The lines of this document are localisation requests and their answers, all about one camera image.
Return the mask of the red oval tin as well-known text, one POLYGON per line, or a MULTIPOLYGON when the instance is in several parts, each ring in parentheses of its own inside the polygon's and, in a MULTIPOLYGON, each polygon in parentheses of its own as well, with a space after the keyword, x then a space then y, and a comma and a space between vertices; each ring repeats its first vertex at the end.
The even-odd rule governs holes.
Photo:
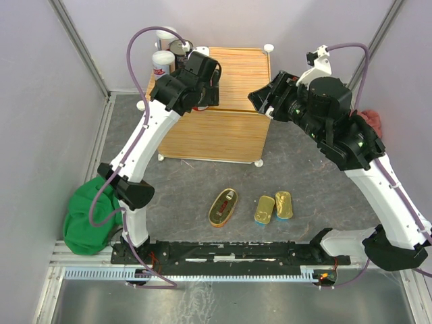
POLYGON ((208 108, 209 108, 209 106, 195 106, 192 109, 195 110, 195 111, 204 111, 204 110, 206 110, 208 108))
POLYGON ((238 193, 233 188, 222 190, 209 210, 208 218, 213 227, 223 227, 232 216, 238 201, 238 193))

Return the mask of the dark blue round can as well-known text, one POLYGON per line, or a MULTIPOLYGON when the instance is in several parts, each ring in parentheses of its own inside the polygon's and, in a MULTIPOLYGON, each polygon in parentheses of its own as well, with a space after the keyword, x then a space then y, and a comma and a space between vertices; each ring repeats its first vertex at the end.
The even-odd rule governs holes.
POLYGON ((174 54, 175 68, 184 68, 188 61, 188 56, 193 50, 193 44, 189 40, 186 40, 186 47, 184 47, 182 41, 178 39, 169 44, 169 50, 174 54))

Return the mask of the wooden cube cabinet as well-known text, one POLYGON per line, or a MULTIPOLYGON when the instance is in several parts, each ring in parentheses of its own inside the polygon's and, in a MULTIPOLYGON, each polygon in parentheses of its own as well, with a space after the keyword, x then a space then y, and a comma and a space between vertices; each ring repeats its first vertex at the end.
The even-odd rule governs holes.
POLYGON ((222 67, 219 105, 185 114, 158 147, 158 159, 252 163, 262 167, 268 117, 257 113, 248 94, 270 81, 270 56, 260 48, 210 47, 222 67))

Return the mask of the tall white-lid can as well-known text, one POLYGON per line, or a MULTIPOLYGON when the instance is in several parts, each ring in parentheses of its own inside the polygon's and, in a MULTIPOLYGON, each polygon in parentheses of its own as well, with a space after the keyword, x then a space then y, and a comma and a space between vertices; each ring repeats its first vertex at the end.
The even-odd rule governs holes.
POLYGON ((175 70, 175 55, 171 51, 156 51, 152 55, 153 76, 156 80, 175 70))
POLYGON ((155 46, 158 51, 168 51, 170 43, 178 39, 176 35, 166 30, 158 29, 155 33, 157 37, 155 46))

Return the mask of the gold rectangular tin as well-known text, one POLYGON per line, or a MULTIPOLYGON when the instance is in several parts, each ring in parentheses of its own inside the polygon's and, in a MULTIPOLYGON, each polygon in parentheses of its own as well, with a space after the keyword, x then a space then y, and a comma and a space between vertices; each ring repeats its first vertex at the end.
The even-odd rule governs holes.
POLYGON ((293 217, 292 195, 288 191, 276 192, 275 206, 278 221, 287 221, 293 217))
POLYGON ((258 200, 258 205, 254 213, 254 221, 259 225, 268 225, 271 221, 274 207, 274 198, 266 195, 261 196, 258 200))

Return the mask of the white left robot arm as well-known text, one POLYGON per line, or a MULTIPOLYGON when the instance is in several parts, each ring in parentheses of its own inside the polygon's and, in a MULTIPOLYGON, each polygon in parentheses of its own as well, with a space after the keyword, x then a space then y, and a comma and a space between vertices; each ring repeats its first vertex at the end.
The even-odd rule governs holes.
POLYGON ((147 165, 168 131, 195 108, 219 104, 220 63, 207 47, 197 47, 183 68, 156 80, 144 107, 144 114, 120 153, 99 165, 97 172, 110 182, 126 217, 126 256, 134 263, 149 257, 146 206, 155 189, 143 180, 147 165))

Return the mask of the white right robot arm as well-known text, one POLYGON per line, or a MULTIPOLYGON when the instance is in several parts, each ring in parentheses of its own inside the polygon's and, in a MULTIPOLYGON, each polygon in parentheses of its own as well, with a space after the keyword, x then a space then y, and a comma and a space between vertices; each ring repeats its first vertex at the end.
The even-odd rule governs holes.
POLYGON ((248 99, 258 113, 292 122, 314 140, 320 152, 354 182, 379 219, 379 225, 366 230, 329 230, 309 248, 314 262, 360 257, 386 271, 423 264, 431 245, 431 223, 399 183, 380 137, 351 111, 352 92, 340 79, 325 76, 303 85, 280 71, 248 99))

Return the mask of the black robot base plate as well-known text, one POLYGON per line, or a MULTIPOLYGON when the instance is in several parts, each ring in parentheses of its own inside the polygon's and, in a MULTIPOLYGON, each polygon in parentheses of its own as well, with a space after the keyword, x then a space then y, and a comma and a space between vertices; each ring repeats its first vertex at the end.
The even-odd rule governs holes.
POLYGON ((350 257, 329 256, 315 243, 157 241, 136 252, 161 275, 299 275, 301 266, 351 264, 350 257))

